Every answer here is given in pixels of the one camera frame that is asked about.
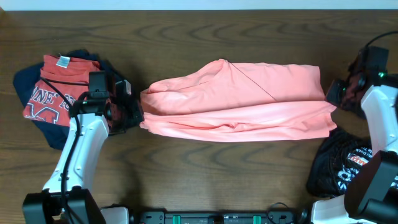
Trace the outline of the red folded printed t-shirt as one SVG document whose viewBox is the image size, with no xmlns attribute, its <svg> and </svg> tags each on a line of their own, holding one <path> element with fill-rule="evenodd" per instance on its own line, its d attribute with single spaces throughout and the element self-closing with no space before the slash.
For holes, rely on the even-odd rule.
<svg viewBox="0 0 398 224">
<path fill-rule="evenodd" d="M 100 63 L 76 57 L 44 55 L 39 81 L 34 85 L 23 116 L 59 126 L 69 126 L 69 106 L 88 91 L 89 73 Z"/>
</svg>

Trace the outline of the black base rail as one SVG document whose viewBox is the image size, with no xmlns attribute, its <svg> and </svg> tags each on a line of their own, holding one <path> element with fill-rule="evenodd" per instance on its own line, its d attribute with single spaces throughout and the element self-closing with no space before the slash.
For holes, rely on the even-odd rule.
<svg viewBox="0 0 398 224">
<path fill-rule="evenodd" d="M 147 209 L 132 212 L 124 205 L 112 205 L 100 210 L 106 223 L 125 224 L 309 224 L 307 209 L 295 210 L 275 203 L 268 210 L 257 211 L 176 211 Z"/>
</svg>

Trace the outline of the salmon pink shirt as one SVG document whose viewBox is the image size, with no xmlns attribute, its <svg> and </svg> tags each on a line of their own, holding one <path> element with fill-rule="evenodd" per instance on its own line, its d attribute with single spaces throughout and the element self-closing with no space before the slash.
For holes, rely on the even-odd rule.
<svg viewBox="0 0 398 224">
<path fill-rule="evenodd" d="M 206 64 L 141 92 L 142 129 L 161 136 L 212 142 L 302 140 L 336 128 L 313 65 Z"/>
</svg>

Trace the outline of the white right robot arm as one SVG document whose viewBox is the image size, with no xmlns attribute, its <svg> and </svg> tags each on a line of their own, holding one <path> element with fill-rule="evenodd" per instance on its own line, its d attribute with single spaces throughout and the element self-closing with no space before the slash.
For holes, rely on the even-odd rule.
<svg viewBox="0 0 398 224">
<path fill-rule="evenodd" d="M 321 199 L 299 223 L 397 223 L 397 75 L 387 55 L 360 51 L 346 80 L 334 80 L 326 101 L 366 119 L 365 141 L 341 128 L 319 148 L 307 189 Z"/>
</svg>

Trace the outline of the black printed t-shirt pile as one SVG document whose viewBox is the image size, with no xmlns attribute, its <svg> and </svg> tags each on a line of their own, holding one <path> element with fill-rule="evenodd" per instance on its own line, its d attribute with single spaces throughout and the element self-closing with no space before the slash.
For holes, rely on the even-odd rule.
<svg viewBox="0 0 398 224">
<path fill-rule="evenodd" d="M 338 127 L 318 148 L 306 188 L 315 197 L 345 194 L 349 183 L 373 157 L 369 137 L 360 138 Z"/>
</svg>

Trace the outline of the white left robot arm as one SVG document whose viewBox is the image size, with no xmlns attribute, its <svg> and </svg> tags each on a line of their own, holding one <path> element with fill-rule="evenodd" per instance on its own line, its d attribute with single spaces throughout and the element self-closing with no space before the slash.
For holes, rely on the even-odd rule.
<svg viewBox="0 0 398 224">
<path fill-rule="evenodd" d="M 90 190 L 105 140 L 143 120 L 131 84 L 93 81 L 70 106 L 70 129 L 58 164 L 39 193 L 22 204 L 26 223 L 131 223 L 125 205 L 99 208 Z"/>
</svg>

